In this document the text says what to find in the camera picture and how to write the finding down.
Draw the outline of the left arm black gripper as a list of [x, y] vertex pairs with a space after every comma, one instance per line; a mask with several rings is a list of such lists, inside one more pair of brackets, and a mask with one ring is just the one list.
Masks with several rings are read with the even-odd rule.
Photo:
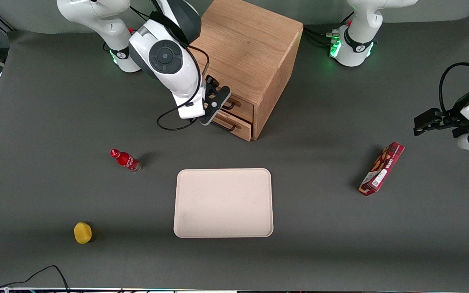
[[469, 105], [469, 92], [459, 98], [451, 109], [445, 111], [447, 116], [443, 119], [443, 125], [455, 127], [454, 130], [452, 130], [454, 138], [469, 135], [469, 119], [461, 114], [462, 109], [467, 105]]

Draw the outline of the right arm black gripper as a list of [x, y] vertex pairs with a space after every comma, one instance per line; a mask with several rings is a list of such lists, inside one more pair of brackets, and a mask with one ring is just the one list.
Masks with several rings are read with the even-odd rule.
[[212, 76], [205, 76], [202, 81], [203, 102], [206, 102], [208, 99], [210, 99], [211, 96], [222, 97], [223, 89], [221, 88], [221, 83], [217, 79], [213, 78]]

